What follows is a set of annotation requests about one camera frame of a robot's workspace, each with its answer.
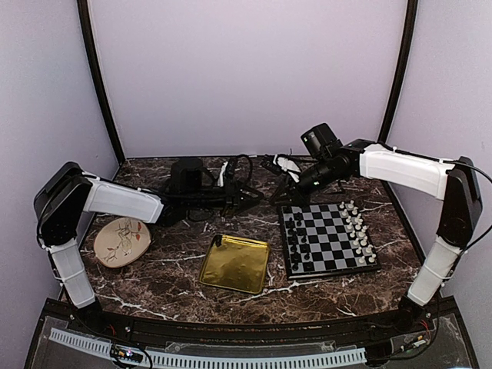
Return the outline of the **gold square tray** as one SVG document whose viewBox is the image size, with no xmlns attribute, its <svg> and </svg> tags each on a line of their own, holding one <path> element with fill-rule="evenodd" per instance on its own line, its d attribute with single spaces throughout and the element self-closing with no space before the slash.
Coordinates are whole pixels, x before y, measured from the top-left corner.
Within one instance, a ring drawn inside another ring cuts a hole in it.
<svg viewBox="0 0 492 369">
<path fill-rule="evenodd" d="M 214 244 L 217 236 L 222 236 L 220 247 Z M 216 288 L 260 294 L 269 254 L 267 242 L 216 234 L 202 263 L 199 282 Z"/>
</svg>

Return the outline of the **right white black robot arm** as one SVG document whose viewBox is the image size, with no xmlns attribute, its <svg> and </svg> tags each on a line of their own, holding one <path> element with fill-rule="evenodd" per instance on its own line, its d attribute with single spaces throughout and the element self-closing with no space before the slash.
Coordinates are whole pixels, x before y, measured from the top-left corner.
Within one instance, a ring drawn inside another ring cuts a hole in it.
<svg viewBox="0 0 492 369">
<path fill-rule="evenodd" d="M 480 169 L 464 156 L 432 158 L 366 139 L 344 145 L 325 123 L 306 131 L 301 140 L 311 156 L 308 168 L 300 169 L 301 159 L 290 155 L 264 156 L 264 168 L 287 175 L 271 198 L 272 204 L 305 205 L 316 191 L 352 177 L 411 188 L 441 202 L 434 243 L 392 318 L 397 332 L 411 332 L 462 256 L 476 244 L 472 236 L 483 210 L 477 181 Z"/>
</svg>

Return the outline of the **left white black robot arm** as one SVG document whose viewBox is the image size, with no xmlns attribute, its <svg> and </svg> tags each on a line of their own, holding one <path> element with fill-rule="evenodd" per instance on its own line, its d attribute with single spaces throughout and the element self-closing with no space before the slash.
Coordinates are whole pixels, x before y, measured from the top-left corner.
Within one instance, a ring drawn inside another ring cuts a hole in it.
<svg viewBox="0 0 492 369">
<path fill-rule="evenodd" d="M 264 195 L 250 186 L 253 171 L 236 177 L 239 156 L 213 175 L 200 158 L 180 158 L 158 190 L 135 188 L 100 178 L 69 161 L 36 194 L 36 240 L 48 252 L 54 275 L 76 309 L 79 324 L 92 335 L 108 329 L 81 259 L 78 225 L 83 214 L 108 214 L 170 227 L 192 211 L 217 211 L 228 218 L 257 206 Z"/>
</svg>

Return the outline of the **black silver chess board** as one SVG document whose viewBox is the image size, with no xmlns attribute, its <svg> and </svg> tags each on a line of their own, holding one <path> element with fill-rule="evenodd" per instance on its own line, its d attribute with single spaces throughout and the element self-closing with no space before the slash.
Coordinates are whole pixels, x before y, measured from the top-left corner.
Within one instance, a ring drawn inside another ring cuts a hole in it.
<svg viewBox="0 0 492 369">
<path fill-rule="evenodd" d="M 287 277 L 289 280 L 308 279 L 308 278 L 324 278 L 341 276 L 347 274 L 356 274 L 362 272 L 379 271 L 381 263 L 378 256 L 375 265 L 358 267 L 352 253 L 350 245 L 347 242 L 348 238 L 344 231 L 343 221 L 338 209 L 340 204 L 309 204 L 309 207 L 314 219 L 314 226 L 309 227 L 308 240 L 312 252 L 312 260 L 314 262 L 314 271 L 297 277 L 290 277 L 286 267 Z"/>
</svg>

